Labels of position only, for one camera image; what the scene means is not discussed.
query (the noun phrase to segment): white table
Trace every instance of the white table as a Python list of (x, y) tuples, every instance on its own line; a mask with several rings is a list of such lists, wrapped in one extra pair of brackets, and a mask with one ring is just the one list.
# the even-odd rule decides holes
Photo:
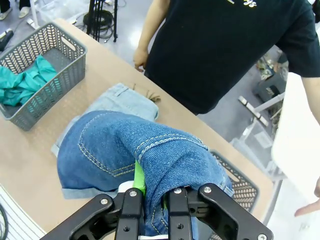
[(309, 108), (302, 79), (295, 73), (288, 74), (271, 155), (303, 196), (314, 202), (320, 177), (320, 126)]

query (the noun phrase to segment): white shoe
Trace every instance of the white shoe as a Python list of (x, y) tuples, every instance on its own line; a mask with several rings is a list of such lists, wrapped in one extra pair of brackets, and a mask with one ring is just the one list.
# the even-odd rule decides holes
[(0, 13), (0, 21), (5, 19), (11, 11), (12, 11), (12, 8), (10, 7), (6, 12)]
[(30, 7), (28, 6), (24, 6), (23, 8), (21, 8), (20, 13), (19, 13), (19, 18), (22, 19), (25, 16), (28, 15), (28, 13), (30, 12)]

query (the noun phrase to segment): hand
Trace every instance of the hand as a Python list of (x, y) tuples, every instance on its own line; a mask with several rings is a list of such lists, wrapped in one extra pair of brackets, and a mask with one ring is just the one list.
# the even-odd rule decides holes
[(140, 73), (142, 73), (144, 71), (143, 69), (146, 68), (148, 56), (149, 56), (149, 53), (147, 50), (142, 50), (140, 48), (137, 48), (134, 52), (134, 56), (133, 56), (134, 67)]
[(315, 211), (320, 210), (320, 177), (319, 177), (318, 181), (316, 182), (316, 186), (314, 189), (314, 195), (316, 195), (319, 198), (319, 200), (298, 209), (294, 214), (295, 217), (305, 215), (305, 214), (310, 214), (310, 213), (313, 213)]

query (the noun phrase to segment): green object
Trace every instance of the green object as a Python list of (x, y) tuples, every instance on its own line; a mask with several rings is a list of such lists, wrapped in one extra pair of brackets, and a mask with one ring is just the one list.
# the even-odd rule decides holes
[(0, 103), (23, 105), (56, 75), (56, 70), (41, 55), (35, 59), (34, 66), (18, 75), (0, 66)]
[(145, 173), (138, 161), (135, 161), (134, 166), (133, 187), (141, 190), (144, 196), (146, 195)]

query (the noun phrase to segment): t-shirt sleeve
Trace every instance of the t-shirt sleeve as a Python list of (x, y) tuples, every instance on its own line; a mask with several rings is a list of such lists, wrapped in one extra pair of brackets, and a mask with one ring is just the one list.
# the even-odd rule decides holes
[(297, 18), (276, 45), (286, 54), (290, 72), (320, 77), (320, 44), (311, 9)]

